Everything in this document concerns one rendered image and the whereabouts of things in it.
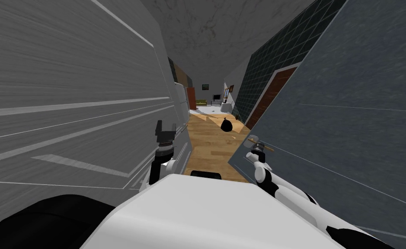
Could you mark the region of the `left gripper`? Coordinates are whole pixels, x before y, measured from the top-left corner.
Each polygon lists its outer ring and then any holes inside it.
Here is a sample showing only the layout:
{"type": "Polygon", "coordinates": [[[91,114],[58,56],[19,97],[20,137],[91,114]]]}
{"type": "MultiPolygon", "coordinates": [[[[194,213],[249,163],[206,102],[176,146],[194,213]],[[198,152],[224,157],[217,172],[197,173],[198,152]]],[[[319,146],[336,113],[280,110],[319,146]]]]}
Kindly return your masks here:
{"type": "Polygon", "coordinates": [[[172,124],[171,131],[163,131],[163,121],[159,120],[156,125],[155,136],[158,144],[172,143],[176,138],[176,124],[172,124]]]}

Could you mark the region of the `brown door handle bar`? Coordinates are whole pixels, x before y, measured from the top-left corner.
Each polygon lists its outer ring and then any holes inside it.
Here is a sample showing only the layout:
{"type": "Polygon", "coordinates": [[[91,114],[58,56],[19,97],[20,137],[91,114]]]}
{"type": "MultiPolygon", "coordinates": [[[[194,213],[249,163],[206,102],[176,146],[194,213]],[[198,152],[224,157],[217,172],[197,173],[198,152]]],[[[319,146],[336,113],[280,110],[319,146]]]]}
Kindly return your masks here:
{"type": "Polygon", "coordinates": [[[274,149],[265,146],[264,144],[260,143],[258,140],[255,141],[253,138],[248,138],[247,140],[250,141],[253,145],[259,145],[259,144],[260,144],[260,145],[262,145],[262,147],[263,147],[264,149],[267,149],[267,150],[269,150],[269,151],[273,151],[273,152],[274,152],[274,149]]]}

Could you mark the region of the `red door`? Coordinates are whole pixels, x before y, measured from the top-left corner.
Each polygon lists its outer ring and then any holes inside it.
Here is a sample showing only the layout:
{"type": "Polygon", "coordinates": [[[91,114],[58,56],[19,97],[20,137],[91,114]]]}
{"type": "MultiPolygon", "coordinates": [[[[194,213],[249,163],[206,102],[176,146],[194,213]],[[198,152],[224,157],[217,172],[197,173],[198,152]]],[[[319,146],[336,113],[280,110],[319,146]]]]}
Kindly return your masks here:
{"type": "Polygon", "coordinates": [[[186,90],[187,90],[189,109],[197,110],[195,89],[193,87],[188,87],[188,88],[186,88],[186,90]]]}

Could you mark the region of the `red-brown door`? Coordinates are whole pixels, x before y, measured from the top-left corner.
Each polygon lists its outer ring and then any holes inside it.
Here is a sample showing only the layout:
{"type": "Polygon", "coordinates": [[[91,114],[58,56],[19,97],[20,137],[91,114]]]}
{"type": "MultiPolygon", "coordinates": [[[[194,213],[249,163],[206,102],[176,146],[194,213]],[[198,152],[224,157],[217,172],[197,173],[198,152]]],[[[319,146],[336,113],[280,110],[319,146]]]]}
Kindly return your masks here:
{"type": "Polygon", "coordinates": [[[266,84],[263,93],[259,96],[257,103],[248,116],[245,126],[252,130],[258,120],[262,117],[266,109],[270,106],[282,87],[294,73],[299,63],[276,70],[269,82],[266,84]]]}

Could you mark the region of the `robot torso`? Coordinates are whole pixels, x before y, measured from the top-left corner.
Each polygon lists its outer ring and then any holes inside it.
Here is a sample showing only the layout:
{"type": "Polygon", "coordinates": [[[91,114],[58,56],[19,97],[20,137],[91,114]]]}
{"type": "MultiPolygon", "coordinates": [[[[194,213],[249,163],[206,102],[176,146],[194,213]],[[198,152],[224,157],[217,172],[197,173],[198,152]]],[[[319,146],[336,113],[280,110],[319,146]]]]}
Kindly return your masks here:
{"type": "Polygon", "coordinates": [[[80,249],[344,249],[258,186],[171,174],[118,205],[80,249]]]}

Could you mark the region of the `grey panelled cupboard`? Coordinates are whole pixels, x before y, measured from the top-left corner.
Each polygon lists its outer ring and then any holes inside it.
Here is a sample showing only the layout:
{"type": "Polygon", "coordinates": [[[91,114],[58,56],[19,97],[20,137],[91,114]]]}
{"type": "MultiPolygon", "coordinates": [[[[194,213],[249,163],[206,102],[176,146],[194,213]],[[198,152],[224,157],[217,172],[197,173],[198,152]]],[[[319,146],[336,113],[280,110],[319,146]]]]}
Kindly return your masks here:
{"type": "Polygon", "coordinates": [[[159,21],[144,0],[0,0],[0,222],[45,198],[117,206],[176,124],[192,145],[159,21]]]}

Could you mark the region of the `blue-grey door leaf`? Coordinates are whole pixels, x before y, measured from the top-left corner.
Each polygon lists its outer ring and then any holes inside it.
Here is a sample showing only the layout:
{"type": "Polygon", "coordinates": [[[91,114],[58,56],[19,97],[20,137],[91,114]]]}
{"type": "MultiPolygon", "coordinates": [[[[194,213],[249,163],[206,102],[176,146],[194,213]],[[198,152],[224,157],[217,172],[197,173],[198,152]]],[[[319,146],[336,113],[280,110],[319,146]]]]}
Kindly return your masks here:
{"type": "Polygon", "coordinates": [[[315,0],[254,52],[234,114],[273,172],[320,206],[406,249],[406,0],[315,0]]]}

